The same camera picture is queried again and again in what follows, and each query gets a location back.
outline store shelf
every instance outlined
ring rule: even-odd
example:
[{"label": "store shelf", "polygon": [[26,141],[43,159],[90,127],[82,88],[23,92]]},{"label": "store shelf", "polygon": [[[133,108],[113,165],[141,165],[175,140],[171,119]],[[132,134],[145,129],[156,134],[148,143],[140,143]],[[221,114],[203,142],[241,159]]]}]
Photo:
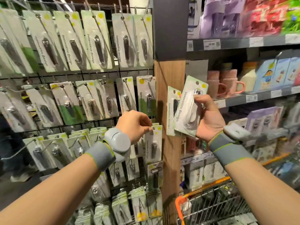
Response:
[{"label": "store shelf", "polygon": [[[262,134],[261,136],[258,136],[256,138],[250,139],[248,141],[244,141],[243,145],[245,147],[248,147],[248,146],[254,145],[259,140],[273,140],[273,139],[276,139],[276,138],[281,137],[281,136],[288,136],[289,134],[296,132],[299,127],[300,127],[300,124],[290,126],[290,127],[287,127],[287,128],[279,128],[279,129],[274,130],[271,133]],[[187,165],[189,163],[195,163],[195,162],[203,161],[203,160],[210,159],[210,158],[213,158],[213,157],[214,157],[214,155],[213,155],[212,152],[210,152],[210,151],[205,152],[205,153],[202,153],[202,154],[199,154],[199,155],[195,155],[195,156],[192,156],[192,157],[189,157],[189,158],[182,159],[181,160],[181,166]]]},{"label": "store shelf", "polygon": [[240,94],[230,98],[217,99],[215,100],[215,103],[217,104],[218,108],[223,108],[228,106],[235,106],[245,103],[292,95],[296,93],[300,93],[300,86],[284,87],[282,89],[269,90],[252,94]]},{"label": "store shelf", "polygon": [[299,44],[299,39],[300,35],[298,34],[274,35],[253,38],[194,39],[188,40],[188,43],[190,44],[192,41],[193,45],[190,45],[187,51],[291,45]]}]

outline blue product box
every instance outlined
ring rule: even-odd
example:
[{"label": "blue product box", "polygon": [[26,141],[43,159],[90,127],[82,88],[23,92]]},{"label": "blue product box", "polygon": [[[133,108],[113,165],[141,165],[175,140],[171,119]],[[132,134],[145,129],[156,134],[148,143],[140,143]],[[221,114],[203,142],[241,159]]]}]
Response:
[{"label": "blue product box", "polygon": [[289,67],[287,69],[287,73],[285,75],[285,79],[283,83],[284,86],[294,84],[299,67],[300,67],[300,57],[292,57]]},{"label": "blue product box", "polygon": [[279,88],[283,85],[287,70],[290,64],[290,58],[279,59],[272,75],[271,89]]},{"label": "blue product box", "polygon": [[268,59],[260,61],[256,68],[256,82],[254,92],[271,89],[271,80],[277,64],[276,59]]}]

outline human arm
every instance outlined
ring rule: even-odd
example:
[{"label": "human arm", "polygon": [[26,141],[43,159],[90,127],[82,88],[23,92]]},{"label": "human arm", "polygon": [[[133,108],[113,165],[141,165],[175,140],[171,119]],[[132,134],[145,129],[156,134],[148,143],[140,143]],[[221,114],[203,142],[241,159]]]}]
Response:
[{"label": "human arm", "polygon": [[[212,138],[223,130],[225,122],[208,95],[195,96],[195,101],[205,105],[196,136],[204,139],[208,142],[208,146],[211,146]],[[243,158],[231,161],[224,168],[242,197],[245,198],[258,222],[261,225],[299,224],[300,195],[268,172],[238,143],[231,147],[227,146],[228,148],[236,148],[238,153],[241,151],[245,153]],[[212,151],[221,161],[224,158],[221,158],[222,155],[217,155],[216,149],[212,148]]]},{"label": "human arm", "polygon": [[[132,144],[151,126],[137,111],[124,113],[116,125]],[[94,159],[83,154],[2,210],[1,224],[65,225],[99,175]]]}]

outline wrist strap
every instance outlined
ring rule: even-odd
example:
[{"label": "wrist strap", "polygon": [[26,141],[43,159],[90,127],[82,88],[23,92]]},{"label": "wrist strap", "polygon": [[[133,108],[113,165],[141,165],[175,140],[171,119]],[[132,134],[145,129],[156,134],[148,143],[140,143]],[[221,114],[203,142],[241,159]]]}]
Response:
[{"label": "wrist strap", "polygon": [[208,145],[223,167],[240,159],[253,158],[238,141],[231,139],[223,131],[211,139]]},{"label": "wrist strap", "polygon": [[85,154],[93,158],[101,172],[105,171],[115,161],[115,155],[110,146],[101,141],[96,142]]}]

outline shopping cart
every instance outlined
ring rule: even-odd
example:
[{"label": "shopping cart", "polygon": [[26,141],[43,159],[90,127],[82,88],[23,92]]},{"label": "shopping cart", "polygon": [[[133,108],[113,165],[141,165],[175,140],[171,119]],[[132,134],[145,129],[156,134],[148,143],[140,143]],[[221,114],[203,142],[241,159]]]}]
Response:
[{"label": "shopping cart", "polygon": [[[285,163],[290,153],[267,161],[263,166],[280,161]],[[206,225],[251,212],[230,177],[224,177],[175,200],[177,223]]]}]

